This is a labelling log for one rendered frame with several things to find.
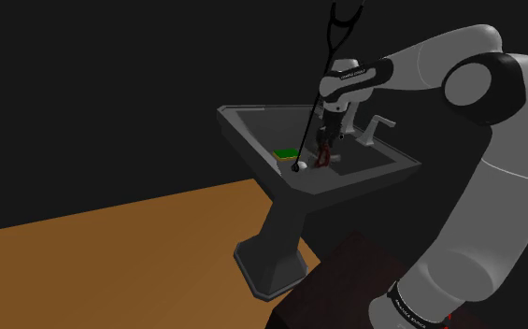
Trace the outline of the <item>dark red robot stand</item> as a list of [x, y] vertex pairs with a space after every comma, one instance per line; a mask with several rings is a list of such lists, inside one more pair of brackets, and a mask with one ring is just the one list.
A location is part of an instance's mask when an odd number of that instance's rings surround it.
[[374, 329], [370, 302], [424, 250], [354, 231], [273, 308], [264, 329]]

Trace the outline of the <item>dark red looped tool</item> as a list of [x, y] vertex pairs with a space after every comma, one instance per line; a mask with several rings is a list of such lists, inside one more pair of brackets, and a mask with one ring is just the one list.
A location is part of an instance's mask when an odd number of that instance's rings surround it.
[[318, 152], [314, 166], [317, 168], [328, 166], [330, 163], [340, 162], [342, 159], [340, 154], [332, 154], [331, 147], [328, 142], [319, 145]]

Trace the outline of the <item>green and yellow sponge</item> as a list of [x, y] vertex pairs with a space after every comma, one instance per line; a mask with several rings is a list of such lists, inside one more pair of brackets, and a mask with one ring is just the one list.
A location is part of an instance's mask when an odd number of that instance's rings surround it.
[[294, 148], [273, 150], [272, 155], [276, 160], [285, 162], [290, 160], [296, 160], [299, 156], [299, 151]]

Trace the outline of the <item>grey faucet spout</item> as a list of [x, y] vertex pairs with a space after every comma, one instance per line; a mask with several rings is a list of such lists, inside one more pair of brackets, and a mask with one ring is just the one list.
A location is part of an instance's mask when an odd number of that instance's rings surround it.
[[345, 115], [341, 122], [341, 129], [339, 133], [340, 139], [343, 139], [346, 135], [351, 135], [355, 132], [354, 120], [356, 118], [358, 108], [359, 108], [358, 102], [348, 103], [347, 109], [345, 111]]

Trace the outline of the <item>dark grey pedestal sink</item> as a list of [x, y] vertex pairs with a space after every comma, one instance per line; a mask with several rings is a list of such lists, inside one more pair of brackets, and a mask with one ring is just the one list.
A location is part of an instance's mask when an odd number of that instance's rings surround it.
[[288, 292], [308, 273], [298, 249], [307, 214], [386, 188], [405, 180], [420, 162], [376, 139], [357, 141], [362, 129], [338, 139], [340, 162], [294, 172], [273, 150], [294, 148], [310, 163], [315, 133], [322, 120], [309, 105], [222, 106], [221, 132], [243, 157], [272, 201], [259, 234], [239, 242], [234, 257], [254, 297], [270, 301]]

